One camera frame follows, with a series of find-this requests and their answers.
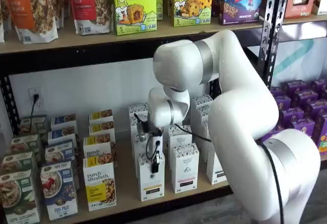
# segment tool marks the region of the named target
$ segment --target cereal box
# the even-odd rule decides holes
[[[257,21],[261,0],[219,0],[220,24]]]
[[[114,0],[117,35],[157,30],[156,0]]]
[[[39,200],[32,170],[3,173],[0,176],[0,200],[7,222],[34,224],[40,222]]]
[[[174,27],[209,24],[212,0],[174,0]]]
[[[84,159],[83,172],[89,211],[115,206],[116,189],[111,154]]]

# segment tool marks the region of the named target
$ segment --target granola bag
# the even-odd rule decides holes
[[[58,38],[52,0],[5,0],[18,38],[24,44]]]
[[[112,0],[71,0],[76,33],[109,33],[112,29]]]

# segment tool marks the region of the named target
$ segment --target black cable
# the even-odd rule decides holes
[[[277,188],[277,194],[278,194],[278,202],[279,202],[279,212],[281,214],[281,224],[284,224],[284,210],[283,210],[283,201],[282,201],[282,194],[281,194],[281,188],[279,186],[279,181],[278,181],[278,176],[277,176],[277,172],[276,172],[276,168],[275,168],[275,164],[272,161],[272,157],[271,154],[269,152],[269,150],[267,149],[266,145],[264,145],[263,143],[261,144],[261,147],[263,148],[263,150],[265,151],[265,153],[268,156],[268,159],[270,161],[271,167],[272,167],[272,172],[274,173],[274,177],[275,177],[275,181],[276,181],[276,188]]]

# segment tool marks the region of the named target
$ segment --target yellow label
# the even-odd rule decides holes
[[[107,199],[106,184],[100,183],[96,186],[86,186],[86,196],[89,203],[105,201]]]

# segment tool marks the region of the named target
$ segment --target robotic arm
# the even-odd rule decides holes
[[[278,107],[236,35],[221,31],[194,43],[162,45],[153,69],[165,92],[155,88],[149,94],[149,119],[156,128],[182,122],[190,106],[187,90],[219,77],[223,94],[211,105],[208,126],[228,183],[252,218],[279,223],[271,164],[255,142],[276,125]],[[285,130],[264,144],[277,171],[285,223],[299,223],[319,173],[317,147],[297,130]]]

